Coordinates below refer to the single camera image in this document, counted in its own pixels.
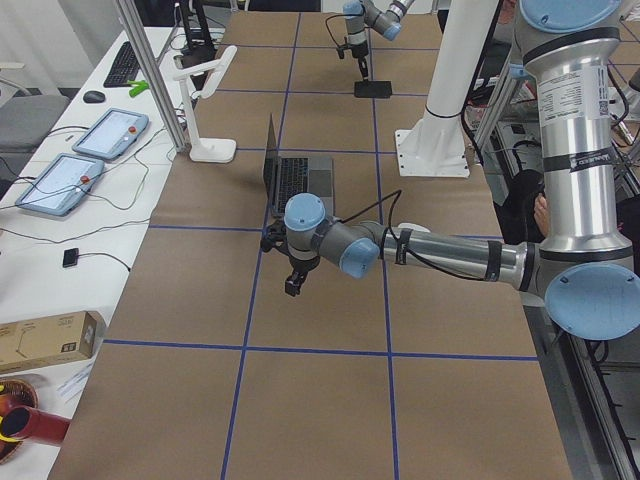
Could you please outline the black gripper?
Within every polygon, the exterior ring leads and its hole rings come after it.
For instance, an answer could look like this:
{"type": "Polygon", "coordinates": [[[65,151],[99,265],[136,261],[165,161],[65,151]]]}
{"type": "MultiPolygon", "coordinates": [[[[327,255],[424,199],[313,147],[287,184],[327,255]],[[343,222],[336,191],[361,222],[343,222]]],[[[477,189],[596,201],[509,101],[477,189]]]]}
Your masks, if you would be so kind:
{"type": "Polygon", "coordinates": [[[369,47],[367,42],[362,42],[359,44],[344,43],[342,45],[338,45],[336,47],[336,51],[340,59],[344,59],[345,53],[349,51],[352,57],[356,59],[359,64],[362,81],[368,82],[370,80],[368,61],[366,59],[369,54],[369,47]]]}
{"type": "Polygon", "coordinates": [[[285,280],[285,293],[290,296],[301,293],[301,287],[307,275],[320,263],[320,256],[317,253],[298,251],[289,245],[283,221],[274,221],[266,227],[260,240],[260,249],[264,253],[276,250],[288,258],[292,274],[285,280]]]}

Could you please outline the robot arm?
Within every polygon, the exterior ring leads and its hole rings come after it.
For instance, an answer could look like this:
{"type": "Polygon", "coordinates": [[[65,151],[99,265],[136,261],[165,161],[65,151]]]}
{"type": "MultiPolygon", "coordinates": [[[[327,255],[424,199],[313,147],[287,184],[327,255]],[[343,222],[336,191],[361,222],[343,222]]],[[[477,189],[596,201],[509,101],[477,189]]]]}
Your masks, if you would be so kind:
{"type": "Polygon", "coordinates": [[[639,324],[631,242],[618,230],[606,63],[619,43],[619,1],[522,1],[514,46],[537,87],[549,232],[508,246],[331,216],[310,193],[292,197],[261,240],[285,255],[297,295],[321,260],[360,278],[377,259],[472,281],[503,282],[538,298],[564,331],[611,340],[639,324]]]}
{"type": "Polygon", "coordinates": [[[343,59],[350,51],[357,65],[363,83],[370,80],[367,57],[369,43],[366,28],[372,29],[383,38],[393,41],[401,30],[401,21],[414,3],[413,0],[392,1],[386,10],[381,10],[372,1],[347,1],[340,16],[345,21],[346,35],[342,44],[334,41],[338,57],[343,59]]]}

